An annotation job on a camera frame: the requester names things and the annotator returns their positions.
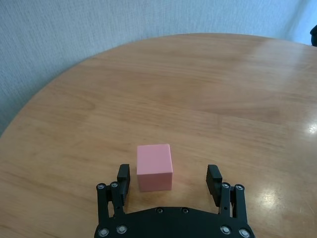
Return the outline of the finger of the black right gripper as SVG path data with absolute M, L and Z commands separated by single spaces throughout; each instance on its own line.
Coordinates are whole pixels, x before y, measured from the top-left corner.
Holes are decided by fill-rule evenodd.
M 311 29 L 310 35 L 311 35 L 311 44 L 312 44 L 312 46 L 317 47 L 317 25 L 315 25 Z

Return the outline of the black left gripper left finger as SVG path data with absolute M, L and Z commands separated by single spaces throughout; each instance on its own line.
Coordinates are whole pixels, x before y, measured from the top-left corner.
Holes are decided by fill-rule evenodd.
M 121 164 L 117 174 L 117 180 L 110 185 L 99 183 L 96 186 L 98 200 L 98 218 L 109 218 L 108 203 L 111 202 L 114 216 L 124 214 L 123 206 L 126 203 L 130 185 L 129 164 Z

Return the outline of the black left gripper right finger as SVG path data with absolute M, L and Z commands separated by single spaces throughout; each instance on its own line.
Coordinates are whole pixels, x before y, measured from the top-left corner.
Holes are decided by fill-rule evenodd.
M 222 175 L 216 165 L 208 165 L 206 182 L 218 214 L 232 218 L 247 218 L 245 187 L 241 184 L 231 186 L 222 181 Z

